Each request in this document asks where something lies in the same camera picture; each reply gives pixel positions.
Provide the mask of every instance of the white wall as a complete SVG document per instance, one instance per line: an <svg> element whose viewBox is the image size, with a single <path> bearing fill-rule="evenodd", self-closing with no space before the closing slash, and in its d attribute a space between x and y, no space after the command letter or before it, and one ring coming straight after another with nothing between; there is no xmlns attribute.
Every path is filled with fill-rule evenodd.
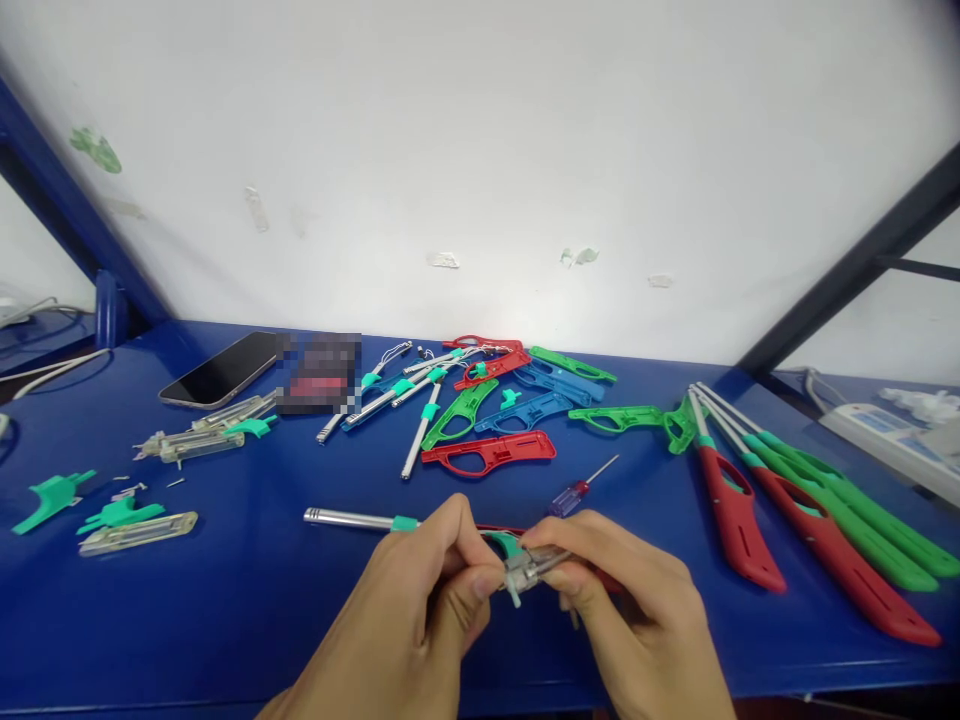
<svg viewBox="0 0 960 720"><path fill-rule="evenodd" d="M7 0L0 60L179 316L732 363L960 140L949 13Z"/></svg>
<svg viewBox="0 0 960 720"><path fill-rule="evenodd" d="M93 283L0 176L0 297L32 305L50 295L93 310Z"/></svg>
<svg viewBox="0 0 960 720"><path fill-rule="evenodd" d="M905 256L960 267L960 212ZM888 270L783 367L960 386L960 283Z"/></svg>

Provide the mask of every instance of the phone screen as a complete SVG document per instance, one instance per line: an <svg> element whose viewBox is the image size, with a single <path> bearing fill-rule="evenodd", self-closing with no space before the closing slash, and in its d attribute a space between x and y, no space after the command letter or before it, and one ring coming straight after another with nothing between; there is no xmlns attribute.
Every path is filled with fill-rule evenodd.
<svg viewBox="0 0 960 720"><path fill-rule="evenodd" d="M215 405L277 357L277 336L254 332L168 385L161 400Z"/></svg>

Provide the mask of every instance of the power strip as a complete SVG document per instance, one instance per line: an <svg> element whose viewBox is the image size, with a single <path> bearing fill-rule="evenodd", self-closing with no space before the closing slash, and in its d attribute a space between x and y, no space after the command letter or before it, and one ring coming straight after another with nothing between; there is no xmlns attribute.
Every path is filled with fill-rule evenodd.
<svg viewBox="0 0 960 720"><path fill-rule="evenodd" d="M820 418L820 424L960 507L960 465L944 462L920 442L922 428L866 403L840 405Z"/></svg>

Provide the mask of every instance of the blue metal frame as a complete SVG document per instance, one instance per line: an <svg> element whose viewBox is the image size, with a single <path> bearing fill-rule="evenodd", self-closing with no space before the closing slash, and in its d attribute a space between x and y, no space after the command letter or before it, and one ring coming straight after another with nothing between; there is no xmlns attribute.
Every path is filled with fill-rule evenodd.
<svg viewBox="0 0 960 720"><path fill-rule="evenodd" d="M0 174L37 219L96 283L108 270L131 304L138 330L170 319L170 313L74 182L40 131L0 79Z"/></svg>

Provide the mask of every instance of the hand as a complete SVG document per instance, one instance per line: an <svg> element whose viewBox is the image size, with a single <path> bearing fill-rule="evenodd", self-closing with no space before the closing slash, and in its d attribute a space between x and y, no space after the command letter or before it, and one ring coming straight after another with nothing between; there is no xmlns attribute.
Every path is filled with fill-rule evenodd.
<svg viewBox="0 0 960 720"><path fill-rule="evenodd" d="M680 560L590 510L545 518L521 544L558 545L623 585L618 612L581 563L562 563L543 576L560 592L560 607L583 619L622 720L736 720L703 601Z"/></svg>
<svg viewBox="0 0 960 720"><path fill-rule="evenodd" d="M503 562L453 495L380 542L303 674L260 717L456 717L460 661L502 583Z"/></svg>

